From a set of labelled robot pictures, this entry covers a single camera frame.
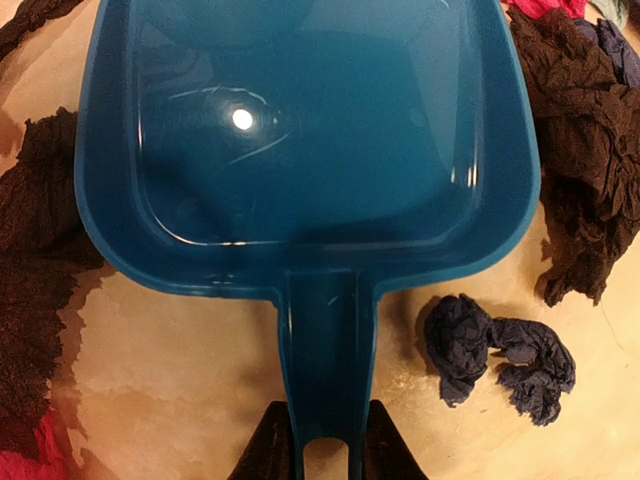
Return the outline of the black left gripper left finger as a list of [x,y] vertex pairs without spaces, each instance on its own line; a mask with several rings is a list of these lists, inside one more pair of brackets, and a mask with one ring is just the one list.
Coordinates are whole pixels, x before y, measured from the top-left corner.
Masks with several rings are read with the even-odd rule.
[[292,431],[287,403],[266,408],[229,480],[288,480],[292,478]]

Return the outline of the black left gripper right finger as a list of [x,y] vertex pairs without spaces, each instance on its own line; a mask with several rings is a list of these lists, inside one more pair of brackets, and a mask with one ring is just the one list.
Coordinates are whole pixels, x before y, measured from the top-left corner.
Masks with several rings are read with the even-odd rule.
[[369,404],[362,478],[424,480],[424,472],[379,400],[371,400]]

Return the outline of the blue plastic dustpan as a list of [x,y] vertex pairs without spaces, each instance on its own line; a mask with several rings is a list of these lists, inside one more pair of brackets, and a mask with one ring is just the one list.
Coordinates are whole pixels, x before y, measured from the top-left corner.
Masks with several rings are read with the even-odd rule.
[[540,166],[496,1],[103,1],[75,194],[117,270],[271,301],[293,433],[364,475],[377,308],[504,258]]

